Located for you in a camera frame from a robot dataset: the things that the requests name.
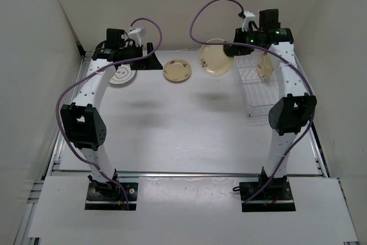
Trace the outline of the cream plate with dark mark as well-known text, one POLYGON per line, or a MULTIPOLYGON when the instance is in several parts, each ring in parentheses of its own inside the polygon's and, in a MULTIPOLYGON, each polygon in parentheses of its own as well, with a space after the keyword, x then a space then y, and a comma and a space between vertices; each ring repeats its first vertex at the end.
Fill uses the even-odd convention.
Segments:
POLYGON ((203 45, 199 51, 201 69, 211 76, 221 76, 234 65, 234 58, 224 53, 223 45, 203 45))

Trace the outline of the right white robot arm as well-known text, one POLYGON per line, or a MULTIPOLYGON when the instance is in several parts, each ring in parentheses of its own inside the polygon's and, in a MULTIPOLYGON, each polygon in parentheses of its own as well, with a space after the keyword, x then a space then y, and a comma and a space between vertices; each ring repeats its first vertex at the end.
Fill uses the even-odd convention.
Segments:
POLYGON ((279 190, 272 179, 286 176, 289 152, 300 139, 301 129, 313 118, 317 99, 296 65, 294 38, 289 28, 281 27, 279 11, 261 11, 258 24, 254 24, 255 15, 249 11, 242 11, 239 16, 244 23, 236 29, 233 43, 224 46, 224 53, 234 57, 262 50, 271 60, 278 83, 279 100, 268 113, 272 140, 263 167, 263 174, 268 179, 257 185, 258 194, 270 199, 279 190))

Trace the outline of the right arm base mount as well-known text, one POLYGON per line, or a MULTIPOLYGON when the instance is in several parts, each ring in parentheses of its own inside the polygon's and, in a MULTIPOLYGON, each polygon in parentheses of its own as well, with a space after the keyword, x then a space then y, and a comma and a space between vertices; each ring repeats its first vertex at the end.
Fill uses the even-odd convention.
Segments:
POLYGON ((295 212, 296 207, 290 187, 286 181, 283 187, 272 188, 270 185, 247 203, 248 198, 260 189, 258 182, 240 182, 239 186, 232 188, 239 192, 242 212, 295 212))

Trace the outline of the cream plate with flowers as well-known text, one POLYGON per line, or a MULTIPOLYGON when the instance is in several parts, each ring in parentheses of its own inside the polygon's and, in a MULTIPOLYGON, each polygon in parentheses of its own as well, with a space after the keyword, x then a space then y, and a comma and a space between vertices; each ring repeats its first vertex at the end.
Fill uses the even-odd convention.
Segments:
POLYGON ((186 81, 192 75, 190 64, 181 59, 168 61, 163 67, 163 76, 174 83, 186 81))

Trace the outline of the cream plate with red seal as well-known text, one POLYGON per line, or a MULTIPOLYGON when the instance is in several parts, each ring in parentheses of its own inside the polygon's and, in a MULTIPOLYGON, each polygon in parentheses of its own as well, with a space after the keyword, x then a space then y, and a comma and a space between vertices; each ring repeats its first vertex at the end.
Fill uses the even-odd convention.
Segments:
POLYGON ((256 72, 261 79, 267 79, 272 76, 274 67, 268 54, 262 53, 260 55, 256 72))

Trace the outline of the white green-rimmed plate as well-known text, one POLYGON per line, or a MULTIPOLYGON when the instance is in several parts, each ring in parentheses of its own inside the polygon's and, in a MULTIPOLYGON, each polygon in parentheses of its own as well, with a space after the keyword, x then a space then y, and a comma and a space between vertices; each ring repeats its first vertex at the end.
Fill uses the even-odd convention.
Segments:
POLYGON ((136 76, 137 71, 132 70, 130 65, 124 64, 116 70, 116 73, 111 78, 109 84, 117 87, 129 85, 132 81, 134 81, 136 76))

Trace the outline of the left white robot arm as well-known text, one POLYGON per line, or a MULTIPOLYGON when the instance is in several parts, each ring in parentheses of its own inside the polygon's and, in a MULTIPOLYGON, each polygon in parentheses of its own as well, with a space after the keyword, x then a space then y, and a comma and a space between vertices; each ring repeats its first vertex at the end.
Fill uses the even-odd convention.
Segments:
POLYGON ((107 199, 120 193, 118 175, 108 159, 104 148, 107 126, 100 113, 105 91, 121 65, 130 65, 137 70, 162 69, 155 56, 152 43, 143 45, 143 28, 109 28, 106 39, 97 45, 92 55, 88 72, 80 80, 79 93, 70 104, 57 104, 57 122, 61 132, 75 156, 88 164, 91 181, 100 186, 107 199))

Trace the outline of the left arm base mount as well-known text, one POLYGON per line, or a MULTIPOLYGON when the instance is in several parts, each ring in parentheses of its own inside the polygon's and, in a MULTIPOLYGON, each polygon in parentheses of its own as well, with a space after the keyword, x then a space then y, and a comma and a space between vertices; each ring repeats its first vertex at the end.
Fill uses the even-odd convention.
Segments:
POLYGON ((123 190, 110 183, 88 184, 85 210, 135 211, 138 199, 137 182, 121 182, 123 190))

